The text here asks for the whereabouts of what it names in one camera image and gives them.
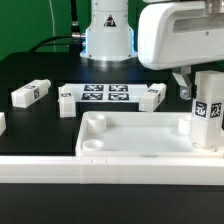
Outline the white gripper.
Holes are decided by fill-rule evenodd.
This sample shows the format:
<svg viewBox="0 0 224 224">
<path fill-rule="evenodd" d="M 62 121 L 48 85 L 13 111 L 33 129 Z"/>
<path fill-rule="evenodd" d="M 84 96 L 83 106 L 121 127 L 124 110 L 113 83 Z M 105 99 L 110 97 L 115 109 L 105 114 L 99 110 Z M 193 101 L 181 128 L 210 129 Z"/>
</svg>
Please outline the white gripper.
<svg viewBox="0 0 224 224">
<path fill-rule="evenodd" d="M 149 69 L 173 68 L 180 97 L 190 100 L 189 65 L 224 60 L 224 13 L 208 14 L 204 1 L 147 5 L 139 18 L 138 58 Z"/>
</svg>

